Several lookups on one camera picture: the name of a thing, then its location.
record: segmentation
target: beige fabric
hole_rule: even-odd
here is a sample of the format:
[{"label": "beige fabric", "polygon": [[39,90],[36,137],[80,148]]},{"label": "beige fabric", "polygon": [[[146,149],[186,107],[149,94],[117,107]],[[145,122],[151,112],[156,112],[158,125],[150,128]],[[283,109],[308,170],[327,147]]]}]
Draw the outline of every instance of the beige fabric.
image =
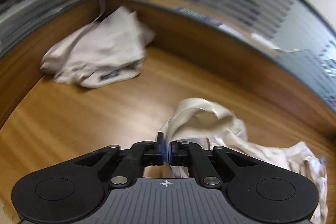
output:
[{"label": "beige fabric", "polygon": [[[306,176],[315,183],[320,202],[311,219],[313,224],[325,224],[328,208],[327,172],[304,142],[290,148],[264,147],[247,141],[242,120],[227,108],[201,98],[189,98],[179,103],[174,115],[161,127],[166,145],[171,141],[190,141],[203,149],[216,145],[226,146],[256,159]],[[187,178],[186,169],[180,166],[163,168],[166,177]]]},{"label": "beige fabric", "polygon": [[137,76],[154,32],[120,7],[100,24],[91,23],[55,44],[41,71],[58,83],[98,88]]}]

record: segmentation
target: folded white garment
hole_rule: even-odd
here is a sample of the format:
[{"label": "folded white garment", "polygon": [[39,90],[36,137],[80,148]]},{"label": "folded white garment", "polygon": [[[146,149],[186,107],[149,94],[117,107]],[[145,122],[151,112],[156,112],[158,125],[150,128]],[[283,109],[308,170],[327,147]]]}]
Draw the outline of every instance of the folded white garment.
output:
[{"label": "folded white garment", "polygon": [[[172,141],[198,143],[203,149],[212,150],[221,145],[256,159],[291,170],[315,183],[320,201],[311,221],[325,224],[327,220],[327,172],[304,142],[290,148],[264,147],[247,141],[247,131],[242,120],[227,108],[201,98],[181,101],[174,115],[161,127],[166,145]],[[163,168],[166,177],[187,178],[181,166],[167,165]]]},{"label": "folded white garment", "polygon": [[58,83],[98,88],[137,76],[154,32],[120,7],[100,24],[88,24],[43,56],[41,71]]}]

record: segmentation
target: wooden edge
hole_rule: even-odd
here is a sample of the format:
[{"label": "wooden edge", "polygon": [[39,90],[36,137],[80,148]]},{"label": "wooden edge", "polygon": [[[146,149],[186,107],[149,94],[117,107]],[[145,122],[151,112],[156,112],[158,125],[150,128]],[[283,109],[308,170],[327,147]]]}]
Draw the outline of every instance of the wooden edge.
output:
[{"label": "wooden edge", "polygon": [[272,102],[327,137],[336,114],[311,89],[265,54],[217,28],[173,10],[135,0],[106,0],[112,13],[125,6],[156,32],[152,45],[225,77]]},{"label": "wooden edge", "polygon": [[0,128],[43,76],[40,72],[43,55],[97,16],[97,0],[79,4],[40,27],[0,60]]}]

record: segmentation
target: ribbed gray panel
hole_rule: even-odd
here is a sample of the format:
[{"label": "ribbed gray panel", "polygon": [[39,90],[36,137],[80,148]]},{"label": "ribbed gray panel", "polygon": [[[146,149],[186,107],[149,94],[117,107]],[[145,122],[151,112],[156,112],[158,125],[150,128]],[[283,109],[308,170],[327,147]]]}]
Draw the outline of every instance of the ribbed gray panel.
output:
[{"label": "ribbed gray panel", "polygon": [[167,186],[165,181],[141,178],[130,188],[113,190],[99,210],[75,224],[258,223],[234,210],[219,190],[204,189],[195,179],[169,179]]}]

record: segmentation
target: cream fabric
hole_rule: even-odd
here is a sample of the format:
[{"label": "cream fabric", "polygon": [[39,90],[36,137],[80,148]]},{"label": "cream fabric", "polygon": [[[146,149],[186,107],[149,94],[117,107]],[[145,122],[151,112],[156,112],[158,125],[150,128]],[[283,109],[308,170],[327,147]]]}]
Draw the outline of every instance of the cream fabric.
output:
[{"label": "cream fabric", "polygon": [[[304,175],[315,183],[320,202],[311,219],[313,224],[325,224],[328,208],[327,172],[304,142],[290,148],[264,147],[247,141],[247,131],[242,120],[227,108],[201,98],[180,102],[174,115],[162,126],[166,145],[172,141],[190,141],[203,149],[212,150],[221,145],[256,159]],[[186,169],[164,166],[166,177],[187,178]]]},{"label": "cream fabric", "polygon": [[120,7],[100,24],[88,24],[55,44],[42,58],[41,71],[58,83],[98,88],[137,76],[154,32]]}]

